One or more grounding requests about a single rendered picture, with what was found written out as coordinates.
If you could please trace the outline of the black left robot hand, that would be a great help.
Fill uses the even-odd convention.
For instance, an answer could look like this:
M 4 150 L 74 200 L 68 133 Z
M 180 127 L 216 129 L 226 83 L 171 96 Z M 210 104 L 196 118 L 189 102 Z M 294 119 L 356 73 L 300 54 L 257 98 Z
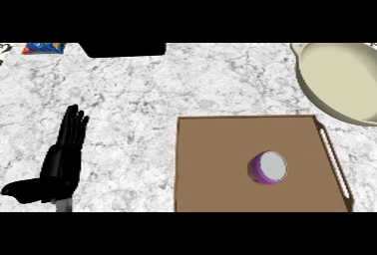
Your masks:
M 68 106 L 57 140 L 46 153 L 40 177 L 10 182 L 1 188 L 1 194 L 15 197 L 19 203 L 46 203 L 72 197 L 80 182 L 87 123 L 89 117 L 78 106 Z

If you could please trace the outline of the brown wooden tray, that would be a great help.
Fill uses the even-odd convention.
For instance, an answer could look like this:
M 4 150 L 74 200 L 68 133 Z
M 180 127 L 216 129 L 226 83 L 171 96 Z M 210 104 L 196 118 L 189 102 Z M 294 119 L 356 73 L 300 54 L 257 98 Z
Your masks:
M 275 151 L 287 176 L 253 180 Z M 313 116 L 179 118 L 174 210 L 349 212 L 353 196 L 331 140 Z

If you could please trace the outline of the purple can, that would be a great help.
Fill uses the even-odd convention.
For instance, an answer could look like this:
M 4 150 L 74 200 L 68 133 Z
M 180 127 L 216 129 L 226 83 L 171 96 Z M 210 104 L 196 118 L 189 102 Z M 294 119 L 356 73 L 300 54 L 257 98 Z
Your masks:
M 260 152 L 250 161 L 248 172 L 253 180 L 259 183 L 279 183 L 288 172 L 288 165 L 282 155 L 270 150 Z

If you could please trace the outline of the cream pot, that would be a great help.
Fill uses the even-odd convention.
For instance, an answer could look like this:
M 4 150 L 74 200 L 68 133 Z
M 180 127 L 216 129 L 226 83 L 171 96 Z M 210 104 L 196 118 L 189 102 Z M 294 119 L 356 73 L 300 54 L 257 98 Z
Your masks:
M 290 44 L 306 98 L 340 121 L 377 127 L 377 50 L 362 43 Z

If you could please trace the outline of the blue and orange packet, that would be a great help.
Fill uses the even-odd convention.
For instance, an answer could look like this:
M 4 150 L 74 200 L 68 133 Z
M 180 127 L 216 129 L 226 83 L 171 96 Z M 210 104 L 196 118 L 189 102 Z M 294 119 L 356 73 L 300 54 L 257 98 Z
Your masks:
M 62 54 L 63 49 L 63 43 L 28 43 L 23 47 L 22 54 Z

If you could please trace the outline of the dark curled object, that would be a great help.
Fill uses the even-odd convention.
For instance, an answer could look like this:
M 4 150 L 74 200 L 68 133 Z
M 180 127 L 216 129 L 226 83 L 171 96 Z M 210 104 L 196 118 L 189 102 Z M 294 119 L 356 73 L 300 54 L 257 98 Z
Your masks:
M 3 65 L 4 58 L 7 56 L 7 53 L 10 52 L 13 46 L 9 43 L 1 44 L 0 43 L 0 66 Z

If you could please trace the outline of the black appliance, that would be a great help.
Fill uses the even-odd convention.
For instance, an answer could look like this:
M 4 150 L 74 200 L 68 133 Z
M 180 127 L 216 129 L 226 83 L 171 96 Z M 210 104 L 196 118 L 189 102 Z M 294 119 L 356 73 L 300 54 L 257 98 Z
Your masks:
M 120 58 L 161 56 L 167 51 L 165 43 L 81 43 L 90 58 Z

